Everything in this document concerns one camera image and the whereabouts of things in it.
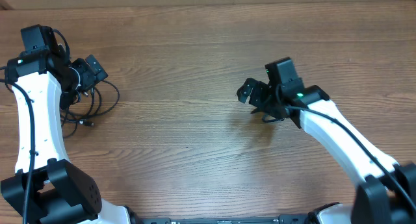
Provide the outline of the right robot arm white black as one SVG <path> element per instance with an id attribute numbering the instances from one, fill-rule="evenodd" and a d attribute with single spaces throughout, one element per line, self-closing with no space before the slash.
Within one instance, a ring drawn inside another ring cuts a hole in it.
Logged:
<path id="1" fill-rule="evenodd" d="M 364 137 L 319 86 L 307 87 L 291 58 L 265 65 L 268 82 L 248 78 L 238 89 L 242 103 L 264 114 L 265 123 L 291 119 L 314 137 L 354 185 L 352 205 L 331 203 L 291 223 L 414 223 L 415 164 L 400 165 Z"/>

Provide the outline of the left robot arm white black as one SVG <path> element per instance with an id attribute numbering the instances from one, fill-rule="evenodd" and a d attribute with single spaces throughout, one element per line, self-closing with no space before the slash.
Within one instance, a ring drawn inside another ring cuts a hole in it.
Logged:
<path id="1" fill-rule="evenodd" d="M 72 60 L 61 33 L 48 26 L 21 30 L 24 51 L 4 68 L 18 106 L 19 153 L 15 174 L 2 180 L 1 194 L 24 223 L 138 223 L 126 206 L 104 200 L 94 179 L 74 166 L 66 152 L 65 122 L 87 124 L 69 107 L 107 80 L 94 56 Z"/>

